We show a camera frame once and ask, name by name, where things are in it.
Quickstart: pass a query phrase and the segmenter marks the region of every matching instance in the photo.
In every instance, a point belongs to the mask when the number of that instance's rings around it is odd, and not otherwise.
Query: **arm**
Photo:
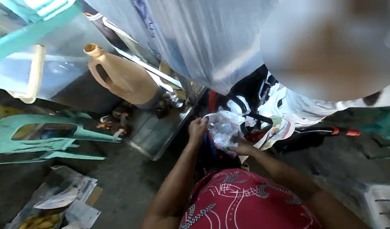
[[[239,147],[230,147],[229,150],[238,155],[254,157],[278,184],[287,187],[305,201],[325,229],[368,228],[354,213],[328,192],[320,189],[308,176],[270,157],[266,152],[242,139],[239,139],[238,143]]]
[[[189,125],[189,142],[174,168],[162,183],[141,225],[141,229],[178,228],[188,202],[199,146],[208,118],[198,118]]]

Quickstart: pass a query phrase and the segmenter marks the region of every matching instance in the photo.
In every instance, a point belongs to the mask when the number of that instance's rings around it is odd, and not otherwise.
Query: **bottle handle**
[[[103,87],[110,90],[109,86],[106,84],[106,82],[101,78],[99,72],[96,69],[96,65],[101,64],[99,60],[92,59],[89,61],[87,66],[89,67],[90,72],[92,73],[93,77],[96,79],[98,83],[100,83]]]

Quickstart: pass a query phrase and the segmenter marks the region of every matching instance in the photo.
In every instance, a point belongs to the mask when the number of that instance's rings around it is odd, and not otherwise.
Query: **plastic bottle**
[[[84,52],[91,56],[88,67],[103,87],[113,94],[140,107],[151,108],[157,103],[160,88],[144,67],[103,51],[96,44],[87,44]],[[101,64],[108,77],[103,78],[96,69]]]

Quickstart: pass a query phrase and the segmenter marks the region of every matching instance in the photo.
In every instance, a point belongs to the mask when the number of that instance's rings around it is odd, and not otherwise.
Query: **concrete floor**
[[[137,228],[163,180],[174,166],[188,134],[184,126],[158,161],[148,158],[126,143],[89,142],[91,151],[107,154],[103,161],[60,159],[44,163],[0,165],[0,228],[12,220],[49,173],[50,166],[65,164],[98,179],[103,193],[95,204],[102,211],[94,229]],[[369,141],[369,136],[329,137],[316,148],[284,155],[283,160],[310,174],[356,214],[365,218],[361,195],[364,183],[390,183],[390,160],[368,160],[363,150],[384,150]],[[250,170],[264,170],[248,159]]]

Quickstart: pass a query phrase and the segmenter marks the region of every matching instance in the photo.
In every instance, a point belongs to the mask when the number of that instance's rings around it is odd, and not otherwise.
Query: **red shirt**
[[[297,195],[253,172],[225,169],[201,179],[181,229],[321,228]]]

